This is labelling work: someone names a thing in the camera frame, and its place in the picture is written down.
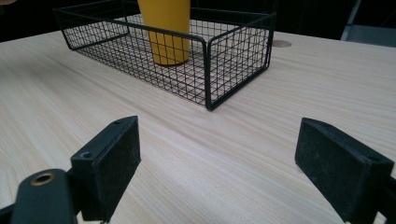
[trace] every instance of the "black wire basket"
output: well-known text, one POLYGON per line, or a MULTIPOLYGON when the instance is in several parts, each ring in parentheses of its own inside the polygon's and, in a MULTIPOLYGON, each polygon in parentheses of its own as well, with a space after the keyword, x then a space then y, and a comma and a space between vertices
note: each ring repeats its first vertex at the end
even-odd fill
POLYGON ((184 34, 144 25, 133 1, 102 1, 53 11, 71 50, 209 111, 270 64, 275 13, 192 8, 190 33, 184 34), (173 66, 155 63, 148 32, 188 39, 189 59, 173 66))

